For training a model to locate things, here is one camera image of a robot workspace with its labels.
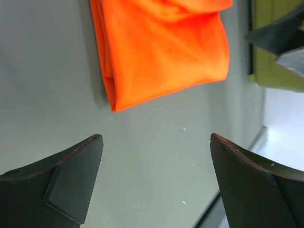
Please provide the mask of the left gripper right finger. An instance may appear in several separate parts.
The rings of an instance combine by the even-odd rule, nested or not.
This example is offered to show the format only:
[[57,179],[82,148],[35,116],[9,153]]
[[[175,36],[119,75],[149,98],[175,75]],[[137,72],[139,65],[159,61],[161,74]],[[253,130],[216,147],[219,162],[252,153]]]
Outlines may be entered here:
[[231,228],[302,228],[304,173],[213,133],[210,151]]

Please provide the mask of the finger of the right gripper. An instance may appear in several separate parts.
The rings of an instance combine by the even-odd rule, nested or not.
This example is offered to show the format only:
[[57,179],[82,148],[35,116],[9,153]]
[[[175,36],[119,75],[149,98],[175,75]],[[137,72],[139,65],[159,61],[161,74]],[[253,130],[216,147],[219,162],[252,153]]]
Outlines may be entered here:
[[289,71],[304,77],[304,47],[282,53],[275,61]]
[[294,10],[280,19],[246,35],[246,41],[274,55],[281,55],[304,48],[304,5],[299,4]]

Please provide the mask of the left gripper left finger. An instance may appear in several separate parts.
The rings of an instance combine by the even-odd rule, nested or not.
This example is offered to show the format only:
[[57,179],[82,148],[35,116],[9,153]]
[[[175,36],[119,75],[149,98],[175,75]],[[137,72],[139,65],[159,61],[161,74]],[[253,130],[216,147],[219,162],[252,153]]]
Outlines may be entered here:
[[100,134],[0,176],[2,228],[79,228],[103,153]]

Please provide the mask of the orange t shirt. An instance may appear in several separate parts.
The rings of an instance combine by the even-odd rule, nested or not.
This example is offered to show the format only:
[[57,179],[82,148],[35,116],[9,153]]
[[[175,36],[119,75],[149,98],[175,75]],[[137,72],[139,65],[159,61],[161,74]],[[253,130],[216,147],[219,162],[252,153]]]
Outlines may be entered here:
[[92,0],[102,79],[112,111],[223,81],[230,0]]

